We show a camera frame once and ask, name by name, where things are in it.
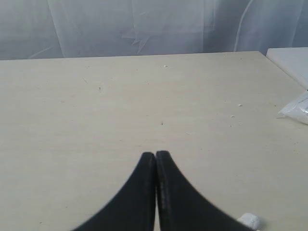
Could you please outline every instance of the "white debris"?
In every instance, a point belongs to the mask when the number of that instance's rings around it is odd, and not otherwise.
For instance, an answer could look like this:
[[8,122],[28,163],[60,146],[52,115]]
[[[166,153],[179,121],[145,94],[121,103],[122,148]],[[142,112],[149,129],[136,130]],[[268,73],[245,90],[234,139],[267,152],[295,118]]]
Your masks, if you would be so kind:
[[252,213],[244,213],[240,218],[237,219],[238,222],[256,230],[260,225],[260,219]]

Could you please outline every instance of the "sheer curtain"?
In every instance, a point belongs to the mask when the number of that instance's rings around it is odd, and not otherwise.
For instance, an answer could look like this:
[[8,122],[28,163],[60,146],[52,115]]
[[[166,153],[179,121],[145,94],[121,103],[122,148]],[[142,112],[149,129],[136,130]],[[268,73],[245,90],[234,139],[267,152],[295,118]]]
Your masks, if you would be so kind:
[[1,0],[0,59],[308,46],[308,0]]

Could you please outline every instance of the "white table surface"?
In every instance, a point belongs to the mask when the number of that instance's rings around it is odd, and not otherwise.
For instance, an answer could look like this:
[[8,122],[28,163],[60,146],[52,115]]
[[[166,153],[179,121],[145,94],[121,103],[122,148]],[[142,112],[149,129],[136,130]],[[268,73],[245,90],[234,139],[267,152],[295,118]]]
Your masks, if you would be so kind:
[[0,78],[0,230],[74,228],[161,149],[233,217],[308,227],[308,126],[277,119],[304,89],[258,52],[1,61]]
[[308,89],[308,47],[272,48],[268,50],[267,57]]

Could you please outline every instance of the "black curved piece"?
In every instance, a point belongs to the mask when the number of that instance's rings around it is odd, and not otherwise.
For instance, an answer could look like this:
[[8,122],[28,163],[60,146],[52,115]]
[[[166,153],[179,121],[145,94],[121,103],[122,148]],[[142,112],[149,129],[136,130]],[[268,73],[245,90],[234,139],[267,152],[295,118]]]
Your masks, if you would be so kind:
[[197,192],[169,152],[157,152],[156,165],[161,231],[251,231]]
[[155,156],[143,153],[117,195],[75,231],[153,231],[155,184]]

